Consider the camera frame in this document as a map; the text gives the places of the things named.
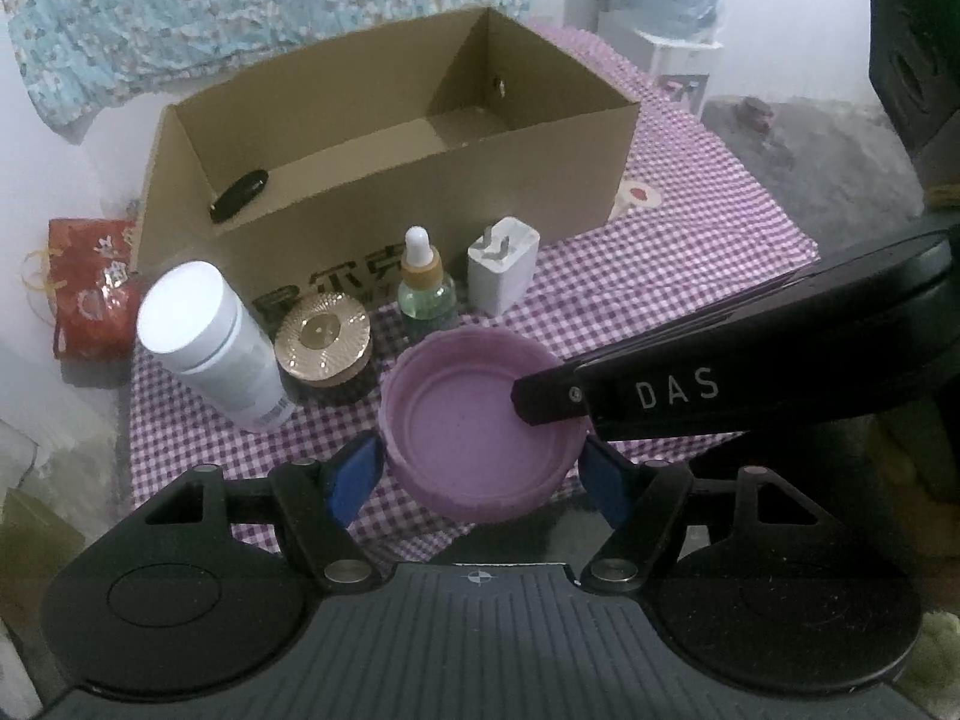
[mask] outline pink bowl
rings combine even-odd
[[[403,352],[383,382],[378,422],[403,488],[444,517],[501,522],[546,503],[573,468],[584,419],[531,427],[515,379],[558,365],[536,341],[467,325]]]

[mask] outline dropper bottle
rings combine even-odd
[[[453,279],[443,272],[440,252],[430,245],[424,228],[407,230],[400,271],[403,280],[397,288],[397,304],[410,343],[419,343],[435,330],[450,330],[460,323]]]

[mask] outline white lettering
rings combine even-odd
[[[680,388],[680,385],[677,384],[677,380],[673,376],[668,376],[666,380],[667,389],[670,392],[670,405],[673,405],[673,401],[676,398],[682,398],[683,403],[689,403],[689,398],[683,393],[683,390]]]
[[[637,394],[640,396],[643,410],[651,409],[656,405],[656,394],[647,382],[637,382]]]
[[[709,387],[709,389],[706,391],[700,392],[700,397],[702,397],[704,400],[709,400],[720,394],[720,388],[716,385],[716,382],[712,382],[709,379],[704,379],[704,374],[709,372],[710,369],[708,367],[698,367],[697,372],[694,374],[697,384]]]

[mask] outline metal bolt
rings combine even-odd
[[[357,584],[371,574],[373,569],[363,560],[335,560],[323,570],[323,576],[337,584]]]
[[[600,581],[622,583],[637,576],[637,567],[630,560],[621,560],[620,557],[604,557],[590,566],[590,573]]]

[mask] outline table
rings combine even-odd
[[[465,322],[504,325],[569,357],[692,313],[816,258],[814,242],[786,218],[723,142],[666,100],[648,76],[596,35],[542,31],[640,101],[624,176],[656,189],[664,203],[545,248],[520,304],[495,322],[477,316],[465,317]],[[405,341],[394,307],[376,312],[371,323],[382,376]],[[297,457],[328,458],[359,431],[374,426],[378,405],[378,391],[347,408],[308,404],[280,432],[243,434],[138,349],[131,385],[134,504],[195,464],[216,463],[227,478],[237,478],[264,475]],[[620,448],[632,459],[680,461],[727,437],[642,440]],[[574,469],[557,497],[578,488]],[[350,532],[372,560],[387,565],[429,560],[470,527],[416,504],[387,470]],[[270,528],[237,526],[235,533],[277,549]]]

